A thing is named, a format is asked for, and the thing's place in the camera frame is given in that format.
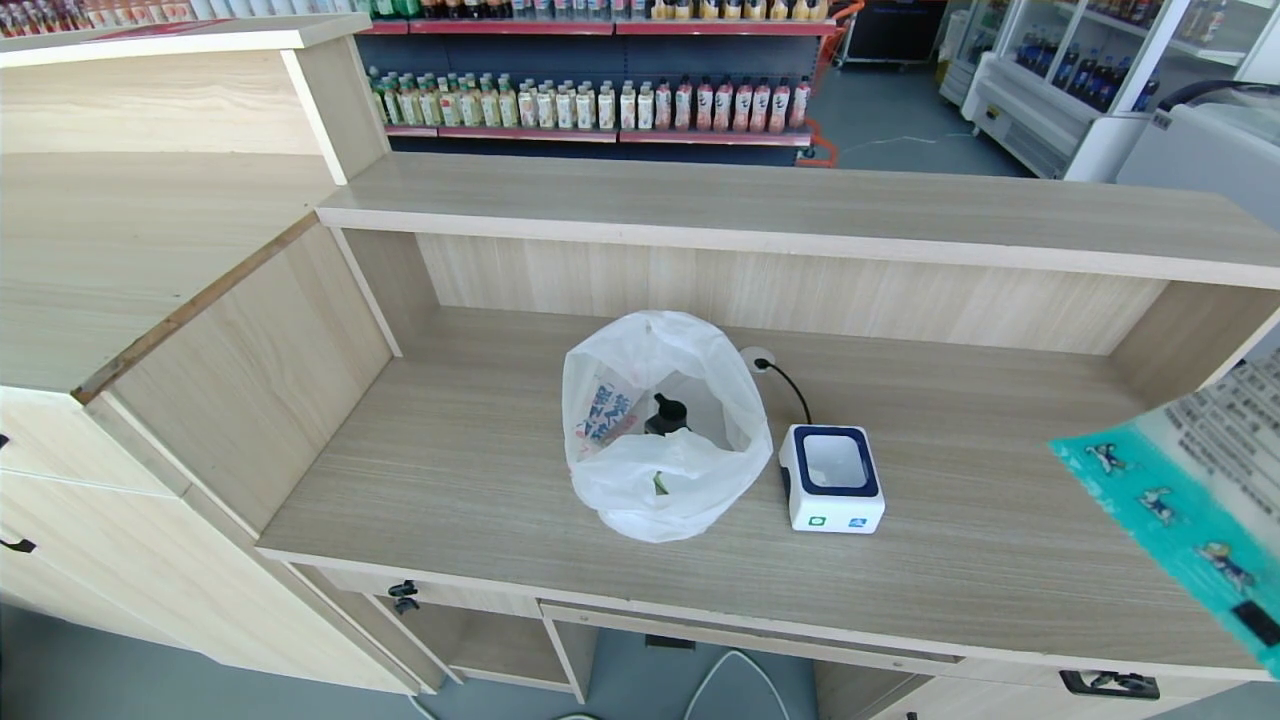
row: teal package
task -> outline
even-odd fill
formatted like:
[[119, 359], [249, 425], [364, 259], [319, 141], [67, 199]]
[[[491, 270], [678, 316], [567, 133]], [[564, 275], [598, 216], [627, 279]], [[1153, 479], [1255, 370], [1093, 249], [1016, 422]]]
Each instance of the teal package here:
[[1270, 544], [1280, 523], [1280, 365], [1239, 368], [1211, 388], [1050, 447], [1280, 678], [1280, 561]]

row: red shelf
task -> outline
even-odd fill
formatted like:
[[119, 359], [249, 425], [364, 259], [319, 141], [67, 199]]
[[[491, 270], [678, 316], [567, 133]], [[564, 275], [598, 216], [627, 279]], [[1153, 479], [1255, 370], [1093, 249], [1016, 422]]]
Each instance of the red shelf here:
[[394, 137], [438, 137], [436, 128], [387, 126], [387, 135]]
[[411, 35], [613, 35], [613, 23], [544, 20], [410, 20]]
[[835, 35], [836, 20], [623, 20], [618, 35]]
[[485, 140], [550, 140], [559, 142], [617, 142], [618, 133], [599, 129], [540, 128], [436, 128], [439, 137], [476, 137]]
[[808, 147], [813, 136], [808, 132], [700, 132], [700, 131], [652, 131], [625, 129], [618, 133], [618, 142], [660, 142], [687, 145], [765, 145], [773, 147]]
[[360, 35], [408, 35], [408, 20], [374, 20], [374, 27]]

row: cabinet door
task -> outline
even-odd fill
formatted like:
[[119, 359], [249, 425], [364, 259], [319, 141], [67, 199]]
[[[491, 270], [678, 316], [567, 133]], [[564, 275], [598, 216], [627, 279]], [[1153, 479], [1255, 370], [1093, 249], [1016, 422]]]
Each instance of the cabinet door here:
[[5, 470], [156, 495], [186, 489], [165, 487], [69, 395], [0, 387], [0, 433]]
[[[20, 533], [0, 523], [0, 539], [17, 543]], [[182, 644], [114, 602], [86, 588], [45, 561], [37, 546], [31, 552], [0, 550], [0, 597], [10, 605], [35, 610], [68, 623], [128, 635], [141, 641]]]
[[873, 720], [1142, 720], [1192, 702], [1082, 697], [1065, 688], [933, 678]]
[[[280, 584], [270, 561], [247, 555], [180, 500], [8, 473], [0, 506], [5, 527], [35, 542], [32, 555], [72, 578], [86, 598], [96, 593], [218, 662], [417, 691]], [[5, 570], [41, 571], [9, 557]]]

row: cartoon character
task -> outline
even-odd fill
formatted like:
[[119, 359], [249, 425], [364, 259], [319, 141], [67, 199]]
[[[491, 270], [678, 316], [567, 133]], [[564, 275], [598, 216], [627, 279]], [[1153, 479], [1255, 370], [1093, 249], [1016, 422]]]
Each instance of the cartoon character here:
[[1108, 475], [1111, 474], [1112, 470], [1124, 470], [1125, 468], [1129, 466], [1124, 460], [1116, 457], [1115, 454], [1116, 443], [1114, 442], [1105, 442], [1102, 445], [1091, 445], [1085, 447], [1084, 451], [1097, 457], [1098, 462], [1102, 464], [1102, 471]]
[[1208, 560], [1210, 565], [1221, 573], [1235, 587], [1235, 592], [1240, 594], [1244, 594], [1244, 588], [1251, 588], [1257, 582], [1251, 573], [1247, 573], [1244, 568], [1240, 568], [1231, 560], [1231, 546], [1225, 542], [1211, 542], [1206, 543], [1204, 547], [1197, 547], [1196, 555]]
[[1166, 528], [1174, 521], [1175, 512], [1174, 509], [1165, 505], [1165, 501], [1161, 498], [1171, 492], [1174, 491], [1169, 488], [1151, 488], [1142, 491], [1142, 496], [1138, 498], [1138, 502], [1140, 502], [1147, 510], [1151, 510], [1156, 518], [1160, 518], [1160, 521], [1164, 523]]

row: black cable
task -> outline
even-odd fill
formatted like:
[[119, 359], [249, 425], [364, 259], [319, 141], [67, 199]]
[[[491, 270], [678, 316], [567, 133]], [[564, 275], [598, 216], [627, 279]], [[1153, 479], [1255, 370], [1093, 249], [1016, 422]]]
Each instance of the black cable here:
[[806, 425], [812, 425], [813, 424], [813, 415], [809, 414], [809, 404], [805, 401], [804, 393], [800, 392], [800, 388], [796, 387], [795, 382], [791, 380], [791, 375], [788, 375], [786, 373], [786, 370], [783, 370], [782, 368], [778, 368], [773, 363], [769, 363], [764, 357], [756, 357], [755, 359], [755, 366], [759, 368], [759, 369], [762, 369], [762, 370], [764, 370], [765, 368], [773, 368], [774, 370], [778, 372], [780, 375], [782, 375], [782, 379], [787, 380], [787, 384], [791, 386], [791, 389], [796, 391], [796, 397], [800, 398], [800, 405], [804, 406], [804, 423]]

